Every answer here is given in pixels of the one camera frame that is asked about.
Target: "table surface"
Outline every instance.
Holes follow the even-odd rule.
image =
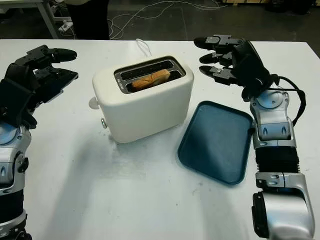
[[[250,113],[242,88],[214,83],[202,75],[198,59],[207,52],[190,41],[148,41],[153,55],[180,56],[194,72],[186,120],[171,129],[117,144],[88,106],[92,76],[105,67],[143,60],[135,41],[0,40],[0,73],[40,45],[77,52],[55,64],[79,79],[35,112],[37,129],[26,153],[30,165],[24,189],[27,230],[38,240],[248,240],[253,230],[255,151],[250,147],[243,182],[226,186],[186,169],[177,149],[193,112],[209,100]],[[306,175],[315,219],[320,221],[319,69],[320,59],[305,42],[253,42],[265,67],[306,92],[307,107],[295,127],[300,169]],[[288,114],[299,107],[290,94]],[[320,236],[316,227],[315,238]]]

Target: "person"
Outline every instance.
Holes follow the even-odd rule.
[[[64,0],[78,39],[109,40],[109,0]]]

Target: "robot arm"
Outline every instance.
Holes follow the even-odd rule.
[[[201,63],[223,66],[219,69],[204,65],[200,71],[218,83],[242,86],[242,98],[250,102],[259,171],[255,175],[256,186],[262,189],[253,195],[254,231],[259,237],[272,240],[312,239],[314,215],[305,176],[299,170],[294,134],[294,125],[306,106],[304,92],[286,77],[270,74],[253,45],[243,38],[214,35],[196,38],[194,44],[215,50],[201,57]],[[278,87],[280,79],[288,81],[295,89]],[[292,90],[297,91],[301,100],[293,121],[287,115],[287,91]]]
[[[63,92],[78,74],[52,63],[74,60],[77,53],[50,49],[46,45],[27,52],[9,65],[0,82],[0,239],[31,239],[26,233],[27,214],[23,209],[25,152],[35,129],[35,109]]]

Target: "toaster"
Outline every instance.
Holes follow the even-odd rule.
[[[157,71],[170,72],[166,82],[142,90],[133,82]],[[129,143],[182,123],[188,112],[194,82],[192,70],[173,56],[148,57],[143,62],[105,68],[92,85],[91,108],[101,108],[102,125],[119,143]]]

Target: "dark floor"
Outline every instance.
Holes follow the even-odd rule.
[[[112,19],[120,14],[135,14],[145,4],[151,4],[149,0],[135,0],[134,4],[131,2],[133,0],[111,0],[108,18]],[[214,4],[208,0],[193,2],[207,6]],[[162,3],[149,7],[139,15],[156,16],[168,5],[169,3]],[[114,23],[122,27],[129,18],[122,16],[114,20]],[[121,39],[190,41],[195,37],[213,34],[231,34],[251,41],[307,42],[320,56],[320,8],[311,8],[306,15],[296,15],[291,11],[269,12],[261,5],[227,6],[214,11],[204,11],[175,3],[158,18],[133,19],[124,29]],[[15,11],[12,17],[0,23],[0,38],[48,39],[51,35],[38,10],[26,8],[23,12]]]

